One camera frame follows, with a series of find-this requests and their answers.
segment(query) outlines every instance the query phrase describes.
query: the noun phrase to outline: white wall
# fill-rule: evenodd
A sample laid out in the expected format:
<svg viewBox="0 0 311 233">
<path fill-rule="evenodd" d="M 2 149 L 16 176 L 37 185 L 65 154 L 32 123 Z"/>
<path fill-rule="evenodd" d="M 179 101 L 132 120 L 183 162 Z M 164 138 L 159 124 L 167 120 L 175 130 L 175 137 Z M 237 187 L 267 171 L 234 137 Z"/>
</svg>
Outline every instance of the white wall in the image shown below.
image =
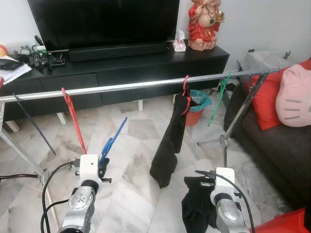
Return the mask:
<svg viewBox="0 0 311 233">
<path fill-rule="evenodd" d="M 191 6 L 191 0 L 180 0 L 177 28 L 185 32 Z M 237 58 L 249 49 L 291 50 L 297 62 L 311 56 L 310 0 L 222 0 L 220 9 L 226 21 L 217 44 L 230 53 L 226 70 L 237 70 Z M 10 52 L 39 35 L 27 0 L 0 0 L 0 22 L 0 44 Z"/>
</svg>

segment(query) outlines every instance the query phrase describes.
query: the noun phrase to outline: soundbar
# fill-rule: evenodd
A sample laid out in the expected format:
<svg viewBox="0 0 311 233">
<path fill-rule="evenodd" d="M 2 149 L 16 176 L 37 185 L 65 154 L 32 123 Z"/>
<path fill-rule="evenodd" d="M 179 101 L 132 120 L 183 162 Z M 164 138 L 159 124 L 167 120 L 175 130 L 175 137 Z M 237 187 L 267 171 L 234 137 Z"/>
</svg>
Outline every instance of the soundbar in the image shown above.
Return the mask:
<svg viewBox="0 0 311 233">
<path fill-rule="evenodd" d="M 165 43 L 141 43 L 69 49 L 69 57 L 72 62 L 79 62 L 116 57 L 129 57 L 153 53 L 163 53 L 167 51 L 168 48 Z"/>
</svg>

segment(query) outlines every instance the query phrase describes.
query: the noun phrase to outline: teal plastic bag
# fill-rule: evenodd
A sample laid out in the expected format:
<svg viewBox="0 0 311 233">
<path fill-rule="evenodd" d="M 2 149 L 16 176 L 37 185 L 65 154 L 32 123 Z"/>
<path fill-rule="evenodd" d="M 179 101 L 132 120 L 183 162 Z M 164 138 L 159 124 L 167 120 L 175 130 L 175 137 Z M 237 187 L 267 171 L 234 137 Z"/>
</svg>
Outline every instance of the teal plastic bag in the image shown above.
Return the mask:
<svg viewBox="0 0 311 233">
<path fill-rule="evenodd" d="M 193 101 L 198 103 L 198 106 L 194 106 L 190 108 L 191 112 L 199 112 L 202 109 L 204 109 L 206 106 L 209 106 L 212 104 L 212 100 L 209 98 L 209 96 L 202 92 L 197 90 L 190 90 L 190 96 Z"/>
</svg>

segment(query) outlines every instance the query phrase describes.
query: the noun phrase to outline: marble floor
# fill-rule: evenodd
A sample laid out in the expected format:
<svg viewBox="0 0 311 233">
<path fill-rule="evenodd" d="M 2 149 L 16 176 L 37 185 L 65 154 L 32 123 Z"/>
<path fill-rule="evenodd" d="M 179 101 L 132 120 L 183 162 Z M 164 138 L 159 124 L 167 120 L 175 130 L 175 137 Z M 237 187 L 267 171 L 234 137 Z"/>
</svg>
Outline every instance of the marble floor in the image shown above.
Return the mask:
<svg viewBox="0 0 311 233">
<path fill-rule="evenodd" d="M 196 169 L 210 170 L 221 166 L 221 147 L 225 106 L 221 103 L 210 127 L 208 120 L 216 105 L 213 93 L 200 121 L 186 127 L 177 167 L 170 185 L 160 189 L 149 175 L 151 161 L 169 124 L 173 111 L 172 96 L 144 100 L 143 112 L 137 102 L 120 103 L 96 109 L 77 111 L 77 117 L 88 153 L 101 154 L 107 139 L 128 117 L 118 139 L 108 154 L 110 163 L 106 177 L 112 178 L 97 194 L 92 233 L 185 233 L 181 217 L 181 201 L 188 192 L 185 176 L 197 176 Z M 19 120 L 20 132 L 11 136 L 40 164 L 53 170 L 60 164 L 79 158 L 82 150 L 70 117 L 61 125 L 56 115 L 35 117 L 44 135 L 52 144 L 54 156 L 39 133 L 27 120 Z M 207 141 L 198 146 L 196 142 Z M 260 225 L 276 215 L 289 211 L 288 205 L 234 140 L 228 148 L 228 165 L 236 171 L 236 183 L 246 194 L 254 222 Z M 31 173 L 32 168 L 0 141 L 0 174 Z M 77 178 L 69 168 L 60 170 L 50 182 L 53 201 L 70 197 Z M 38 179 L 20 178 L 0 183 L 0 233 L 39 233 L 42 215 L 42 185 Z M 62 221 L 65 205 L 56 207 Z M 243 211 L 245 222 L 248 215 Z M 57 232 L 50 217 L 51 231 Z M 217 232 L 207 229 L 207 233 Z"/>
</svg>

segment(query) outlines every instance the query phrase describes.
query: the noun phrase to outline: trash bin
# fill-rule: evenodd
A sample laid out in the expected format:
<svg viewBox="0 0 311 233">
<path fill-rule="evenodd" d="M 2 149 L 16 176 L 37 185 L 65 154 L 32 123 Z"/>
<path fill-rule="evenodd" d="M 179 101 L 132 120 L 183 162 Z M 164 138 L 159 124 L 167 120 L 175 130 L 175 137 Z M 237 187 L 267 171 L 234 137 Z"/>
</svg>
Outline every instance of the trash bin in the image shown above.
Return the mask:
<svg viewBox="0 0 311 233">
<path fill-rule="evenodd" d="M 199 121 L 205 107 L 212 104 L 209 96 L 202 91 L 190 90 L 190 96 L 199 105 L 190 108 L 186 118 L 186 125 L 188 126 L 195 125 Z"/>
</svg>

